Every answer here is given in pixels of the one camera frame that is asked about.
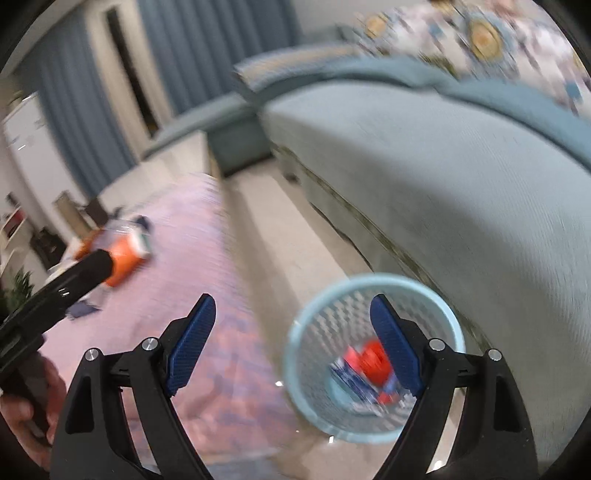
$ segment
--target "floral throw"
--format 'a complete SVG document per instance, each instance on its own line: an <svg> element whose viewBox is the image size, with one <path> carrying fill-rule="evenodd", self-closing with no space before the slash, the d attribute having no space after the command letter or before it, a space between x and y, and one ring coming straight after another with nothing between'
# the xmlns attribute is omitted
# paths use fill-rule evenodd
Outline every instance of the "floral throw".
<svg viewBox="0 0 591 480"><path fill-rule="evenodd" d="M456 77L523 82L591 119L591 79L573 47L553 22L521 15L514 0L395 8L363 21L359 45L375 56L416 56Z"/></svg>

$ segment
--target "potted plant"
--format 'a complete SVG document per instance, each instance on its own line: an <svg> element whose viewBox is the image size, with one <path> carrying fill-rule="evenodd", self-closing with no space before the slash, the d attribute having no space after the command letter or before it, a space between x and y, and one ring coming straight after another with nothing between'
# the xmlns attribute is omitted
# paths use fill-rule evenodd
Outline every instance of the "potted plant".
<svg viewBox="0 0 591 480"><path fill-rule="evenodd" d="M0 319L3 322L9 315L16 312L33 296L31 272L25 273L21 268L14 276L14 286L3 290L0 286Z"/></svg>

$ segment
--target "finger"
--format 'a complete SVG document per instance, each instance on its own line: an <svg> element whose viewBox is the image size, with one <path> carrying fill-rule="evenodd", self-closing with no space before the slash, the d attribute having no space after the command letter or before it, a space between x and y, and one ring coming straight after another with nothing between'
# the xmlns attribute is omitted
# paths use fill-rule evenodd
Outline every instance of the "finger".
<svg viewBox="0 0 591 480"><path fill-rule="evenodd" d="M53 363L48 358L43 358L43 366L45 368L45 375L47 378L47 383L50 385L56 384L61 380L60 373L57 370L55 363Z"/></svg>
<svg viewBox="0 0 591 480"><path fill-rule="evenodd" d="M27 455L38 465L48 465L49 451L34 437L25 424L33 418L33 406L18 397L3 395L0 397L0 410L8 427L21 444Z"/></svg>
<svg viewBox="0 0 591 480"><path fill-rule="evenodd" d="M0 412L9 427L33 418L33 406L26 400L12 395L0 397Z"/></svg>
<svg viewBox="0 0 591 480"><path fill-rule="evenodd" d="M57 423L50 425L49 429L47 430L47 441L49 445L53 445L53 442L56 439L56 430L57 430Z"/></svg>
<svg viewBox="0 0 591 480"><path fill-rule="evenodd" d="M66 383L60 377L54 363L44 358L44 365L47 378L47 421L49 425L54 425L59 419L61 409L66 401L67 388Z"/></svg>

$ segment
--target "blue gripper pad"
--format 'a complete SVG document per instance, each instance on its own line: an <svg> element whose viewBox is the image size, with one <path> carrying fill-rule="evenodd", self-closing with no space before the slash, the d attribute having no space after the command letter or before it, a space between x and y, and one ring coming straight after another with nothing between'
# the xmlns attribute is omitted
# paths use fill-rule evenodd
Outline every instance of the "blue gripper pad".
<svg viewBox="0 0 591 480"><path fill-rule="evenodd" d="M399 382L417 397L425 388L420 376L421 365L396 317L381 298L375 297L369 308L369 318Z"/></svg>
<svg viewBox="0 0 591 480"><path fill-rule="evenodd" d="M170 395L176 395L179 388L189 383L199 355L209 338L216 321L216 303L207 297L201 307L191 313L192 318L168 357L168 378L166 389Z"/></svg>

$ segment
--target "blue curtain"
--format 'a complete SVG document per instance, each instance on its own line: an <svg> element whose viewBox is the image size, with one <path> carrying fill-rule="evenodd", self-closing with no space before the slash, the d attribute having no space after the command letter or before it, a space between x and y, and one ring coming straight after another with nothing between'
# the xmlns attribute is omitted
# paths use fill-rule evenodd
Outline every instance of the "blue curtain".
<svg viewBox="0 0 591 480"><path fill-rule="evenodd" d="M39 41L18 74L29 92L39 92L61 154L89 198L136 165L103 90L82 8Z"/></svg>
<svg viewBox="0 0 591 480"><path fill-rule="evenodd" d="M177 114L233 90L232 67L298 43L290 0L138 0Z"/></svg>

